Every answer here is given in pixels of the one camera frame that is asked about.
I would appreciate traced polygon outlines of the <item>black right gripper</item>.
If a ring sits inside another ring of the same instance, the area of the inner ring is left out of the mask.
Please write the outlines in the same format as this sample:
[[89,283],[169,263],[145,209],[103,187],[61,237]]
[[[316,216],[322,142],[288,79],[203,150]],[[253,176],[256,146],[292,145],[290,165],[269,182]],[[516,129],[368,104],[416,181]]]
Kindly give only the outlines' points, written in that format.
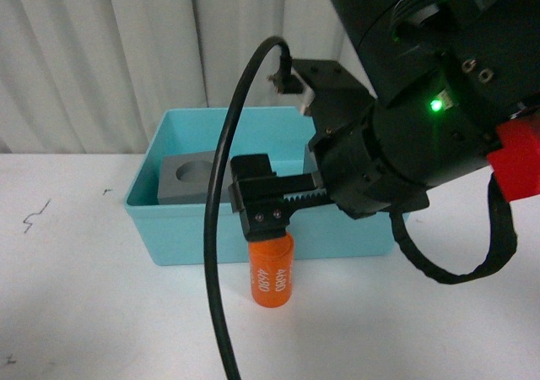
[[494,131],[460,107],[436,111],[429,100],[391,108],[312,103],[310,115],[324,187],[317,171],[278,176],[266,154],[230,161],[231,206],[249,242],[284,237],[296,211],[333,202],[354,219],[425,208],[427,191],[486,166],[500,147]]

